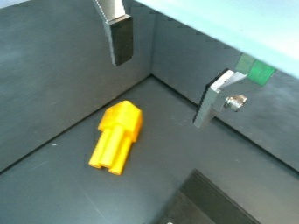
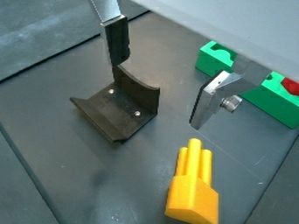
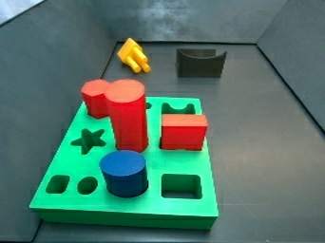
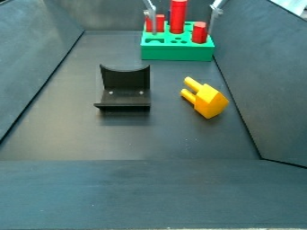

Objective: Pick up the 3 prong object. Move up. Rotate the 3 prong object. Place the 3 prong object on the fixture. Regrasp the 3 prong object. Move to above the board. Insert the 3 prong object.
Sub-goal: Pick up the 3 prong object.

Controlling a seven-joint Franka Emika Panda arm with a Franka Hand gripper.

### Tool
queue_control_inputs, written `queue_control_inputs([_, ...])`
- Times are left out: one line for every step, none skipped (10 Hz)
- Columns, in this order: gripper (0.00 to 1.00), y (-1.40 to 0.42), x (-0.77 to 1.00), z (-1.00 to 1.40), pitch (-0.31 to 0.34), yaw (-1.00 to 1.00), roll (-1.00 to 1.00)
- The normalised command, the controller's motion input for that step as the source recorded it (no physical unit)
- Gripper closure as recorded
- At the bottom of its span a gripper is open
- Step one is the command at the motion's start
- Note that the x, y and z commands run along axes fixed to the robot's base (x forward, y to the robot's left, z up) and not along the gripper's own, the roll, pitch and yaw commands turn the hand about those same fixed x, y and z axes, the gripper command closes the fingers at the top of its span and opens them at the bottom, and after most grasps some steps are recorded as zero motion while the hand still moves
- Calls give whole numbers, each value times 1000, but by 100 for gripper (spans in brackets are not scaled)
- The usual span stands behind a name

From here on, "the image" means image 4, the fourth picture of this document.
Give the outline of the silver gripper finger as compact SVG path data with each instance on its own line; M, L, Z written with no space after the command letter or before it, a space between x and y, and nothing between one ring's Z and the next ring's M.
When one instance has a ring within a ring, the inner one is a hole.
M228 0L213 0L213 3L209 5L211 8L211 17L208 23L208 32L213 31L215 20L220 15L223 15L223 5L227 3Z
M143 0L143 3L147 7L144 10L144 15L147 19L147 31L152 34L156 34L156 6L152 4L151 0Z

